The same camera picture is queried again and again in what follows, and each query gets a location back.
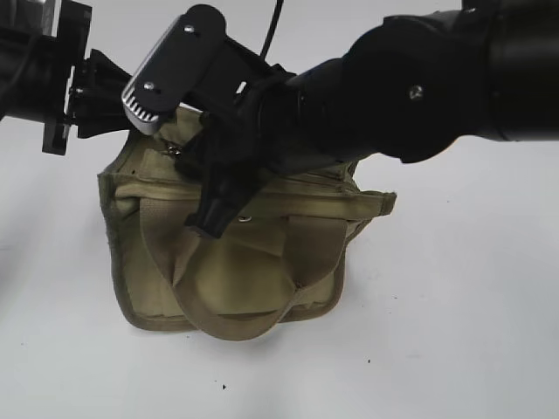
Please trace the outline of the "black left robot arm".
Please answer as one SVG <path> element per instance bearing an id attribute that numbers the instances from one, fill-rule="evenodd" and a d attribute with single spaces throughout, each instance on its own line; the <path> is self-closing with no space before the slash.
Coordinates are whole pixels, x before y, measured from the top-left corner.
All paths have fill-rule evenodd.
<path id="1" fill-rule="evenodd" d="M 131 128 L 129 74 L 86 48 L 92 16 L 76 1 L 1 3 L 1 115 L 41 123 L 46 154 L 66 153 L 71 127 L 80 139 Z"/>

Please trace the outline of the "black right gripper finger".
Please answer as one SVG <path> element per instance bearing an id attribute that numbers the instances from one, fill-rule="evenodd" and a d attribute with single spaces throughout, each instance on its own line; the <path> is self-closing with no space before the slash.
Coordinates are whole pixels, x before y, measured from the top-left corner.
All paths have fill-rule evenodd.
<path id="1" fill-rule="evenodd" d="M 197 210 L 184 225 L 201 237 L 219 239 L 265 185 L 262 168 L 209 168 Z"/>

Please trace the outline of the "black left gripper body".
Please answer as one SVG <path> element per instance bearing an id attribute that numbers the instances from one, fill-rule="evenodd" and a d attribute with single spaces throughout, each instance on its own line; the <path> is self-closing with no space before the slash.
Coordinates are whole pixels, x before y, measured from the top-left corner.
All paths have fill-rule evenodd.
<path id="1" fill-rule="evenodd" d="M 62 1 L 50 59 L 42 151 L 66 152 L 71 127 L 77 137 L 129 130 L 121 92 L 130 75 L 103 52 L 86 50 L 93 8 Z"/>

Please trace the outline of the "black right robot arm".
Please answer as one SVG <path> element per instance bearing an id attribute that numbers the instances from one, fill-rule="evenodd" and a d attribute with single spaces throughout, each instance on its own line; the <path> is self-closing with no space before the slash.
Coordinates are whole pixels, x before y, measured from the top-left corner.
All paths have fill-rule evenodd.
<path id="1" fill-rule="evenodd" d="M 558 138 L 558 4 L 464 1 L 395 15 L 339 58 L 241 79 L 230 110 L 204 105 L 176 161 L 202 183 L 186 224 L 221 237 L 273 178 L 373 154 L 428 160 L 462 136 Z"/>

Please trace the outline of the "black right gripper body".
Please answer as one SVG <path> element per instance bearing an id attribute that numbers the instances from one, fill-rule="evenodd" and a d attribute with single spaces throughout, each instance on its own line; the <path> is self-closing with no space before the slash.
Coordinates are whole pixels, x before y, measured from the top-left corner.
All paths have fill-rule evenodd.
<path id="1" fill-rule="evenodd" d="M 191 40 L 188 52 L 183 99 L 201 110 L 202 129 L 177 158 L 177 171 L 294 175 L 314 168 L 314 150 L 296 126 L 295 73 L 228 37 Z"/>

